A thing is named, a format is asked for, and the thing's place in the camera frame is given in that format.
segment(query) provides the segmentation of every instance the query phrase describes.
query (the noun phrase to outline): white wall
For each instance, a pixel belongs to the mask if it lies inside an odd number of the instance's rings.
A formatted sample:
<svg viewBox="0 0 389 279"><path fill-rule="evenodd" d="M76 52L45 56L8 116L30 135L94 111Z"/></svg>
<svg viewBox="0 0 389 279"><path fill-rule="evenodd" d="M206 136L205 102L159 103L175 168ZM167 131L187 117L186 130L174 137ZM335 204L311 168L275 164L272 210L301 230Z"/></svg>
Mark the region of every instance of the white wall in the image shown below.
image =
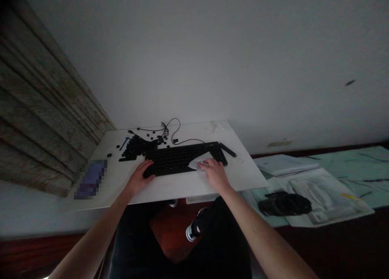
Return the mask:
<svg viewBox="0 0 389 279"><path fill-rule="evenodd" d="M118 128L227 119L252 154L388 137L388 0L27 1Z"/></svg>
<svg viewBox="0 0 389 279"><path fill-rule="evenodd" d="M58 212L60 199L0 180L0 239L83 232L105 212Z"/></svg>

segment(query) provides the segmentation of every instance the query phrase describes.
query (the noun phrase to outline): white paper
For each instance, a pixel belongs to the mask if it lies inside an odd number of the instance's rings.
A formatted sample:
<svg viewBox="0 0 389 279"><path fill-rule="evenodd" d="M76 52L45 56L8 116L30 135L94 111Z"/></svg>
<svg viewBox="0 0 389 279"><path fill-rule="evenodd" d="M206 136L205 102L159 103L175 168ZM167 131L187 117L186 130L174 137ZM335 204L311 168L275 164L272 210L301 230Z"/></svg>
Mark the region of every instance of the white paper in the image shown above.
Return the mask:
<svg viewBox="0 0 389 279"><path fill-rule="evenodd" d="M254 159L254 162L261 170L264 170L273 176L319 167L319 164L315 161L297 159L288 155L261 157Z"/></svg>
<svg viewBox="0 0 389 279"><path fill-rule="evenodd" d="M206 161L208 158L214 158L209 151L207 153L204 153L203 155L200 155L199 157L196 157L195 159L193 159L189 163L188 167L190 167L191 169L197 170L199 172L204 172L204 170L201 167L199 167L198 163L202 162L202 161Z"/></svg>

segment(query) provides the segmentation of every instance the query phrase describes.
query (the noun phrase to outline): keyboard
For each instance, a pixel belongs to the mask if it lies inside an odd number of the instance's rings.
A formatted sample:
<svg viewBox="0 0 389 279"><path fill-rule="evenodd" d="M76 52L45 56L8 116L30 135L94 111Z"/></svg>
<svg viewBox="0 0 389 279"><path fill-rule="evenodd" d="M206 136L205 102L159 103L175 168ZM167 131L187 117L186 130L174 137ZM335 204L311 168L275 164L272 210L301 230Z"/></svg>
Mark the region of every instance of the keyboard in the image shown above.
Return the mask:
<svg viewBox="0 0 389 279"><path fill-rule="evenodd" d="M195 171L188 167L189 163L207 152L210 152L215 160L221 161L224 166L228 164L218 142L155 149L146 152L145 159L152 160L154 164L146 169L143 176L147 178L153 174L165 176Z"/></svg>

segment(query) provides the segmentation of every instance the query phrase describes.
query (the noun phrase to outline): leg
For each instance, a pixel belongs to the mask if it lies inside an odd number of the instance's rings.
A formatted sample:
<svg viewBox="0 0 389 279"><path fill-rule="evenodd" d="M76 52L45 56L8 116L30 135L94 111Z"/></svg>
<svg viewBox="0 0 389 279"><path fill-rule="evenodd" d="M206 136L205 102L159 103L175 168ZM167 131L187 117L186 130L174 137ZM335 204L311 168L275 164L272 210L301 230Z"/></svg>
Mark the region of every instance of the leg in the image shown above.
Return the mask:
<svg viewBox="0 0 389 279"><path fill-rule="evenodd" d="M149 225L149 220L168 203L127 206L116 230L110 279L154 278L172 267Z"/></svg>
<svg viewBox="0 0 389 279"><path fill-rule="evenodd" d="M196 278L251 278L248 243L221 197L195 224L203 238L179 264L179 274Z"/></svg>

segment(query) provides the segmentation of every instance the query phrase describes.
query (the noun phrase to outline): phone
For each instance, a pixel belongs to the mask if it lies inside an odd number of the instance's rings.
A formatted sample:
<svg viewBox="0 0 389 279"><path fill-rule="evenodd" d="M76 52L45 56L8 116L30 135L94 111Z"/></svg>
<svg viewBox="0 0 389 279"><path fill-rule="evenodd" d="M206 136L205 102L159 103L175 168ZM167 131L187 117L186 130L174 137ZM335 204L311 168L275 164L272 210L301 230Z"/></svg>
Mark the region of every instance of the phone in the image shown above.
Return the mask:
<svg viewBox="0 0 389 279"><path fill-rule="evenodd" d="M106 170L106 160L93 161L88 165L86 170L81 173L82 181L74 193L74 199L91 199L93 196L96 196Z"/></svg>

